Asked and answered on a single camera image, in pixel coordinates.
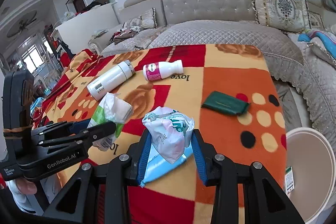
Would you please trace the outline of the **white gloved left hand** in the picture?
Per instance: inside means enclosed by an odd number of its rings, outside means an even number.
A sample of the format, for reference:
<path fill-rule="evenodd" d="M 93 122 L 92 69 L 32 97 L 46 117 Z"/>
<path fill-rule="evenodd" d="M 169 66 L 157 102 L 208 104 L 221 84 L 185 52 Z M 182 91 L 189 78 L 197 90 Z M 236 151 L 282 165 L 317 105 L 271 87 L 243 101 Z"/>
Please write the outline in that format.
<path fill-rule="evenodd" d="M 58 176 L 54 174 L 40 180 L 40 182 L 49 203 L 51 203 L 62 188 Z M 8 181 L 6 185 L 13 195 L 14 202 L 21 211 L 34 215 L 42 215 L 41 207 L 38 205 L 36 198 L 33 198 L 33 202 L 29 200 L 29 196 L 37 193 L 37 185 L 27 181 L 25 178 Z"/>

